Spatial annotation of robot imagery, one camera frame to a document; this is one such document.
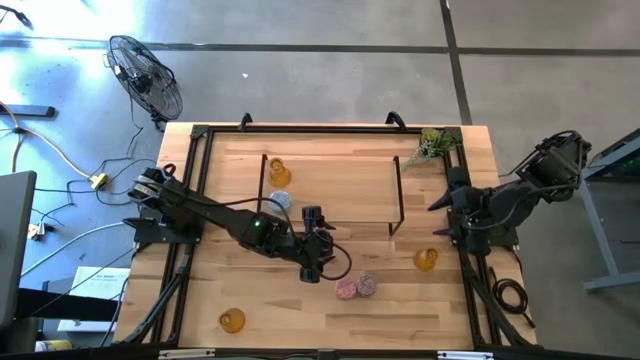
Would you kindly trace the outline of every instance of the fan grille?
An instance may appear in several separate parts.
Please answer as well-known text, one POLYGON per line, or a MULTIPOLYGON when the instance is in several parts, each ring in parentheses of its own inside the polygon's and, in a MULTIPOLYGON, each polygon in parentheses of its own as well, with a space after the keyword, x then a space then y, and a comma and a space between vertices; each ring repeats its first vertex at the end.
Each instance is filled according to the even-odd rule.
POLYGON ((131 97, 154 118, 177 119, 182 97, 171 70, 130 36, 112 36, 109 48, 111 70, 131 97))

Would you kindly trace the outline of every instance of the white paper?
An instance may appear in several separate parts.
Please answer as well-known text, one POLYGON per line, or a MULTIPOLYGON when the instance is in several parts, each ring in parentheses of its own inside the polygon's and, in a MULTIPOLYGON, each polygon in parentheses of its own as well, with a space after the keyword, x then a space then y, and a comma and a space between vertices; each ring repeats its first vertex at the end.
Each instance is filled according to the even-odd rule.
MULTIPOLYGON (((98 270, 100 270, 99 267, 93 266, 78 267, 72 287, 81 283, 98 270)), ((69 294, 118 300, 122 283, 127 277, 129 277, 129 269, 106 268, 84 284, 73 289, 69 294)), ((105 332, 109 329, 109 324, 109 321, 61 320, 60 325, 58 325, 58 331, 105 332)))

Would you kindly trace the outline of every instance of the wooden table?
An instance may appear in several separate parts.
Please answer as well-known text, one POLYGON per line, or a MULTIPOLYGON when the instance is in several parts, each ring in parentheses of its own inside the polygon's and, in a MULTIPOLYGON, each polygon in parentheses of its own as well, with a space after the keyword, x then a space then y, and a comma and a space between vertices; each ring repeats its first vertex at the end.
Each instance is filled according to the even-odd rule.
MULTIPOLYGON (((160 150, 158 165, 175 164, 178 178, 183 173, 193 125, 169 124, 160 150)), ((487 127, 461 129, 473 185, 497 185, 487 127)), ((218 133, 213 142, 205 195, 217 201, 255 197, 263 153, 344 161, 383 161, 398 155, 404 162, 417 142, 418 135, 414 138, 395 134, 218 133)), ((201 146, 194 174, 199 173, 202 153, 201 146)), ((367 176, 342 167, 336 171, 367 176)), ((197 176, 193 178, 192 188, 197 176)), ((403 173, 402 187, 406 220, 392 238, 386 224, 341 223, 333 232, 335 241, 353 257, 350 276, 356 278, 367 272, 376 278, 377 293, 367 299, 338 300, 333 282, 302 283, 295 264, 244 250, 226 231, 207 225, 191 271, 180 347, 471 349, 457 251, 448 238, 431 234, 447 227, 445 210, 426 210, 446 188, 442 160, 419 164, 403 173), (439 257, 435 269, 425 273, 414 268, 412 256, 416 250, 427 247, 436 248, 439 257), (228 334, 217 324, 220 313, 231 307, 242 309, 247 317, 245 328, 237 334, 228 334)), ((350 203, 341 199, 338 194, 328 201, 340 204, 340 209, 348 212, 350 203)), ((246 206, 255 209, 255 204, 246 206)), ((327 215, 327 221, 331 222, 330 214, 327 215)), ((157 298, 167 247, 155 244, 136 256, 116 339, 131 333, 157 298)), ((339 254, 326 272, 339 273, 345 261, 339 254)), ((522 282, 518 264, 507 251, 493 249, 487 262, 499 278, 522 282)), ((172 303, 168 306, 165 333, 170 328, 173 306, 172 303)), ((484 337, 489 339, 484 307, 480 305, 478 310, 484 337)), ((522 316, 508 315, 508 318, 525 338, 535 342, 535 333, 522 316)))

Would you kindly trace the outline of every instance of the potted plant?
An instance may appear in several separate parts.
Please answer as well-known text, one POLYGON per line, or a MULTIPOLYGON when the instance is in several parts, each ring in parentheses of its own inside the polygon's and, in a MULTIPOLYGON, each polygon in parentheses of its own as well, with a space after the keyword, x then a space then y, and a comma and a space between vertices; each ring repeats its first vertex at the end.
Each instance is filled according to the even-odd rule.
POLYGON ((422 129, 420 142, 407 162, 402 164, 402 171, 407 171, 413 167, 418 159, 424 159, 425 162, 434 157, 446 154, 456 145, 456 139, 446 131, 439 131, 433 128, 422 129))

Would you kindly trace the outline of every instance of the concrete floor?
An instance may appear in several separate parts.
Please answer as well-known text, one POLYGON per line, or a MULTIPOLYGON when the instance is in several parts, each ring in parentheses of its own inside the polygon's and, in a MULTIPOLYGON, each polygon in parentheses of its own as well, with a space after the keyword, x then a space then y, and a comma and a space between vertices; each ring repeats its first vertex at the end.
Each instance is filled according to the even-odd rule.
MULTIPOLYGON (((276 43, 446 46, 438 0, 194 0, 14 1, 36 31, 12 16, 2 37, 105 40, 128 34, 164 43, 276 43)), ((640 48, 640 3, 625 0, 450 0, 459 46, 520 48, 640 48)), ((126 92, 103 66, 102 50, 68 50, 39 40, 33 48, 0 49, 0 99, 46 104, 54 121, 24 120, 85 171, 122 156, 134 128, 126 92)), ((180 84, 179 121, 381 122, 390 110, 416 124, 460 124, 449 55, 157 51, 180 84)), ((597 153, 640 125, 638 58, 461 56, 474 124, 490 128, 498 168, 510 170, 539 141, 575 129, 597 153)), ((161 134, 138 106, 145 129, 135 158, 155 158, 161 134)), ((0 138, 2 167, 15 139, 0 138)), ((126 162, 110 164, 115 172, 126 162)), ((139 163, 113 188, 129 186, 139 163)), ((38 186, 64 188, 77 178, 45 144, 29 139, 18 170, 38 172, 38 186)), ((41 243, 29 242, 25 267, 73 236, 133 216, 135 206, 107 207, 93 195, 74 195, 56 213, 66 226, 41 243)), ((65 194, 37 193, 47 211, 65 194)), ((132 231, 107 230, 81 240, 22 281, 71 277, 79 265, 107 263, 131 246, 132 231)), ((548 348, 640 357, 640 286, 587 295, 581 282, 605 266, 576 195, 541 204, 519 229, 521 257, 541 344, 548 348)), ((127 266, 127 261, 116 265, 127 266)))

